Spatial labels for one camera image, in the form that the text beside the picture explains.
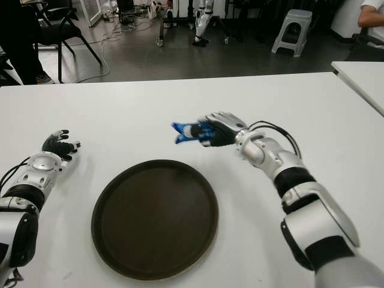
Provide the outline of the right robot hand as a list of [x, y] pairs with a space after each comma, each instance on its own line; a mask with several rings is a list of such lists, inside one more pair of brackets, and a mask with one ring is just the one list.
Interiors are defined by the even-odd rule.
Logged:
[[204, 134], [199, 138], [204, 147], [219, 147], [234, 144], [236, 135], [247, 128], [243, 120], [231, 113], [213, 112], [200, 118], [197, 125], [193, 125], [191, 134], [197, 137]]

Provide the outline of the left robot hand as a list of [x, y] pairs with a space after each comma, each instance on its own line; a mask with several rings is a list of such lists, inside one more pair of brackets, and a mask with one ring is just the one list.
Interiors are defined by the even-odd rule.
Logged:
[[43, 152], [51, 152], [59, 156], [63, 161], [71, 161], [72, 155], [78, 152], [81, 147], [79, 141], [65, 142], [69, 139], [68, 130], [58, 130], [53, 132], [43, 143], [41, 150]]

